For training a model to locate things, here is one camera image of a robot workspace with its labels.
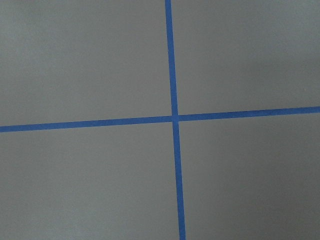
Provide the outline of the blue tape grid lines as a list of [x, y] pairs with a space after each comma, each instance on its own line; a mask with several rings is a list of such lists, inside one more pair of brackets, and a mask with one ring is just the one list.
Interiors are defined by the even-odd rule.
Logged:
[[259, 109], [259, 110], [246, 110], [246, 111], [179, 114], [172, 2], [170, 0], [166, 0], [164, 2], [164, 5], [165, 5], [165, 24], [166, 24], [167, 55], [168, 55], [168, 72], [169, 72], [169, 85], [170, 85], [170, 105], [171, 105], [170, 115], [5, 125], [5, 126], [1, 126], [0, 131], [2, 133], [10, 133], [10, 132], [30, 132], [30, 131], [47, 131], [47, 130], [60, 130], [60, 129], [171, 123], [173, 152], [174, 152], [174, 172], [175, 172], [175, 187], [176, 187], [176, 201], [177, 201], [178, 233], [179, 233], [179, 239], [185, 240], [187, 238], [187, 234], [186, 234], [186, 223], [185, 223], [183, 171], [182, 171], [182, 160], [181, 160], [181, 141], [180, 141], [180, 126], [179, 126], [181, 122], [318, 114], [320, 112], [320, 108], [319, 106], [308, 106], [308, 107]]

